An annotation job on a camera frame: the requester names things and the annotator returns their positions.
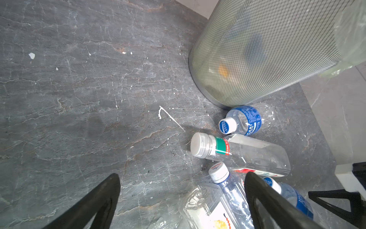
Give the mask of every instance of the wire mesh waste basket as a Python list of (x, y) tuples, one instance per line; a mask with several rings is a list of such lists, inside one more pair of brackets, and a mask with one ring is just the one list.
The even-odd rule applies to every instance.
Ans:
[(365, 1), (220, 0), (189, 55), (193, 80), (211, 102), (231, 108), (332, 67), (339, 73), (355, 64), (349, 56), (365, 58), (365, 24), (357, 27)]

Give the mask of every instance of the metal mesh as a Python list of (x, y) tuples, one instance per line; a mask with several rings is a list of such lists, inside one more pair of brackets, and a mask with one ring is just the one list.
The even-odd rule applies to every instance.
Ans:
[(342, 58), (334, 17), (353, 0), (220, 0), (189, 64), (203, 94), (244, 105), (320, 73)]

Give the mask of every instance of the white paint chip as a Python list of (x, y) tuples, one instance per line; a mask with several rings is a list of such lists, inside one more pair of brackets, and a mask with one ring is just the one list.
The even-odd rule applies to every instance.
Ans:
[(32, 52), (31, 52), (31, 53), (29, 53), (28, 55), (29, 55), (29, 57), (30, 57), (32, 60), (34, 60), (34, 58), (36, 57), (36, 55), (35, 55), (34, 53), (32, 53)]
[(159, 119), (161, 119), (161, 115), (160, 115), (160, 112), (161, 112), (161, 110), (163, 110), (176, 124), (178, 124), (178, 126), (184, 131), (184, 132), (186, 132), (184, 129), (183, 129), (183, 127), (162, 107), (162, 106), (159, 106), (160, 107), (160, 109), (159, 109), (159, 114), (158, 114), (158, 117), (159, 117)]

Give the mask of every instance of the gray marble surface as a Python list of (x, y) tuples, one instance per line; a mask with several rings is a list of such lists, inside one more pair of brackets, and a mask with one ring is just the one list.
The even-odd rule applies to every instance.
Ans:
[[(40, 228), (111, 173), (121, 179), (112, 228), (172, 226), (179, 199), (209, 180), (210, 162), (190, 156), (190, 138), (219, 135), (227, 112), (204, 98), (188, 69), (207, 20), (167, 0), (0, 6), (0, 227)], [(304, 195), (340, 188), (301, 87), (264, 100), (280, 124), (253, 137), (288, 152), (292, 172), (281, 180)], [(319, 212), (329, 228), (350, 226)]]

